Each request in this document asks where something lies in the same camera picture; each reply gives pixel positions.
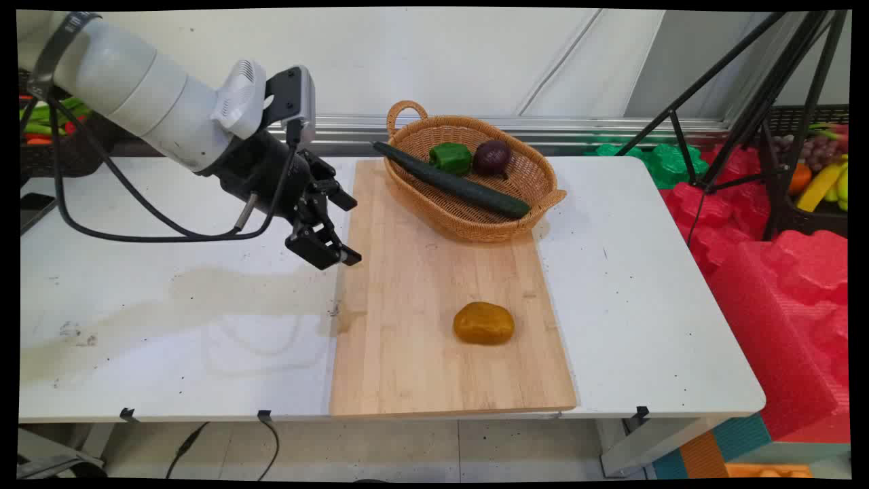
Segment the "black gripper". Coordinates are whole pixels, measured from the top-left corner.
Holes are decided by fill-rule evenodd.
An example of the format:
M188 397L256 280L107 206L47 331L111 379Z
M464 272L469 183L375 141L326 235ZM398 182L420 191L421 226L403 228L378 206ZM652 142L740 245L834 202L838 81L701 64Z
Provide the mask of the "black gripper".
M243 201L237 225L246 225L253 210L288 220L293 228L285 247L318 270L363 260L341 241L328 214L328 199L344 211L358 202L336 180L337 170L313 152L293 151L264 130L227 149L201 174L217 177L224 192Z

